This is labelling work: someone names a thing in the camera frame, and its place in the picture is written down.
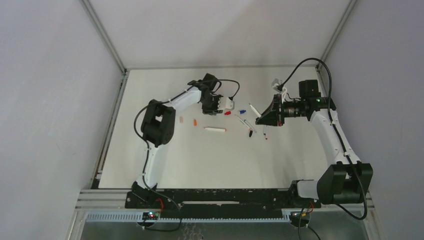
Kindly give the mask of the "white marker orange tip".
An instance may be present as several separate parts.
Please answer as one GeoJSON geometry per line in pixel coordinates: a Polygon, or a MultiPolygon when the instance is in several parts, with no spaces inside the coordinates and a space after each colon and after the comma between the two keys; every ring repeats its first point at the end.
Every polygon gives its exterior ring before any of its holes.
{"type": "Polygon", "coordinates": [[[207,131],[212,131],[212,132],[226,132],[227,129],[226,128],[220,128],[220,127],[204,127],[205,130],[207,131]]]}

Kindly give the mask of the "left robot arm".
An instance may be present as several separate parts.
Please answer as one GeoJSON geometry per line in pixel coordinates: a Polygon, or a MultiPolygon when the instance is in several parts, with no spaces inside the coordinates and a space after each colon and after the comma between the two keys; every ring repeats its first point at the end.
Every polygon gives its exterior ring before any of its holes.
{"type": "Polygon", "coordinates": [[[155,160],[156,153],[171,141],[178,112],[194,104],[201,104],[204,115],[215,116],[224,112],[220,102],[226,97],[216,94],[216,85],[221,86],[222,81],[207,73],[203,79],[190,81],[187,88],[176,96],[162,101],[150,100],[137,113],[133,128],[136,135],[146,143],[146,160],[135,180],[138,186],[148,191],[155,190],[158,181],[152,180],[151,171],[159,168],[155,160]]]}

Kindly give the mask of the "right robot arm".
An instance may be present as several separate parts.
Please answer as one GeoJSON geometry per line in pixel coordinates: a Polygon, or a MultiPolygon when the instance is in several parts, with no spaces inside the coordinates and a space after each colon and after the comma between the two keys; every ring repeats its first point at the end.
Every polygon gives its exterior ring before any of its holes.
{"type": "Polygon", "coordinates": [[[363,203],[373,168],[353,151],[339,123],[336,106],[329,97],[322,96],[318,81],[300,81],[299,99],[289,101],[285,100],[288,90],[282,80],[276,78],[271,87],[277,93],[256,118],[256,125],[281,127],[288,118],[305,117],[315,129],[327,158],[328,168],[319,180],[294,181],[295,195],[325,205],[363,203]]]}

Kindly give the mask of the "white marker green end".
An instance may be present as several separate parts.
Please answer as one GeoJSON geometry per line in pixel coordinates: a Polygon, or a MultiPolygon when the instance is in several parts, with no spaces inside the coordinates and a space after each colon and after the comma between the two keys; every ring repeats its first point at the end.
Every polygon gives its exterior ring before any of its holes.
{"type": "Polygon", "coordinates": [[[251,103],[249,103],[248,104],[249,106],[250,106],[250,108],[251,108],[251,110],[254,112],[254,114],[258,117],[258,118],[260,118],[262,115],[259,113],[259,111],[251,104],[251,103]]]}

